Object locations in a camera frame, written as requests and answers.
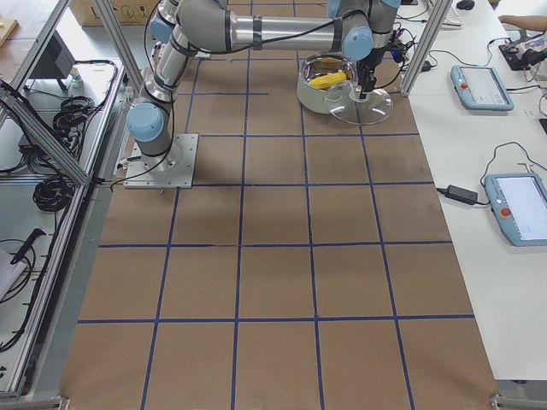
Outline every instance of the yellow object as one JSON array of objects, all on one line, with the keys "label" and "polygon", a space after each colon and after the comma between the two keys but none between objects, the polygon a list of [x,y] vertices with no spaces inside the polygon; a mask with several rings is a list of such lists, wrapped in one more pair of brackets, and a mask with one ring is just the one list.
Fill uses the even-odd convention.
[{"label": "yellow object", "polygon": [[341,83],[348,79],[346,73],[338,71],[337,73],[325,74],[317,77],[316,79],[311,79],[309,84],[320,90],[325,90],[326,88],[331,88],[333,85]]}]

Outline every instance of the power adapter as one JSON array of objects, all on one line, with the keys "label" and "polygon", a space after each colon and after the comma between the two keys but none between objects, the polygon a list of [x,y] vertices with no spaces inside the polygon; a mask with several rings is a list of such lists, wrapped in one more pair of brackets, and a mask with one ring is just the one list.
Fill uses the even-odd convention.
[{"label": "power adapter", "polygon": [[428,72],[429,70],[431,70],[433,68],[433,65],[428,61],[428,60],[425,60],[424,61],[424,65],[421,66],[421,71],[423,73],[426,73]]},{"label": "power adapter", "polygon": [[473,192],[472,190],[464,190],[459,186],[448,185],[446,189],[437,188],[437,192],[443,194],[449,199],[463,202],[467,205],[475,205],[478,203],[477,199],[479,198],[479,194],[477,194],[477,192]]}]

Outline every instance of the metal bowl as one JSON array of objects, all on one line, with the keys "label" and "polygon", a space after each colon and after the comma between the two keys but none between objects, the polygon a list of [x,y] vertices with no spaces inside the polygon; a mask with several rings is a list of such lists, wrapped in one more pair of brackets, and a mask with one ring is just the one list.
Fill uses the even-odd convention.
[{"label": "metal bowl", "polygon": [[298,73],[297,95],[300,103],[307,109],[320,114],[329,114],[325,105],[326,90],[320,90],[309,84],[309,81],[325,74],[344,72],[347,80],[356,80],[355,63],[334,53],[316,54],[302,63]]}]

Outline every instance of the grid floor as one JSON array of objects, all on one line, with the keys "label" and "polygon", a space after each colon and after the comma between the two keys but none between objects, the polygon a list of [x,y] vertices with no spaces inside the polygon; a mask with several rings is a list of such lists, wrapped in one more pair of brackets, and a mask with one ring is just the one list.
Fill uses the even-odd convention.
[{"label": "grid floor", "polygon": [[[62,381],[71,408],[489,408],[408,100],[393,92],[374,126],[311,113],[296,96],[309,54],[188,70],[175,125],[200,134],[194,188],[115,190]],[[386,61],[379,84],[396,72]]]}]

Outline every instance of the keyboard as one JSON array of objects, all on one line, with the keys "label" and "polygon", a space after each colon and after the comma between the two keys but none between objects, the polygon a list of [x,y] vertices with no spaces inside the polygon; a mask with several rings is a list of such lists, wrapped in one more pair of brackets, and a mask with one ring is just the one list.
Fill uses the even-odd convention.
[{"label": "keyboard", "polygon": [[[426,0],[427,7],[430,10],[433,10],[433,7],[435,7],[435,3],[437,0]],[[456,9],[454,9],[453,6],[450,6],[448,12],[446,13],[446,17],[444,17],[443,25],[441,26],[442,29],[460,29],[462,28],[462,18],[457,13]]]}]

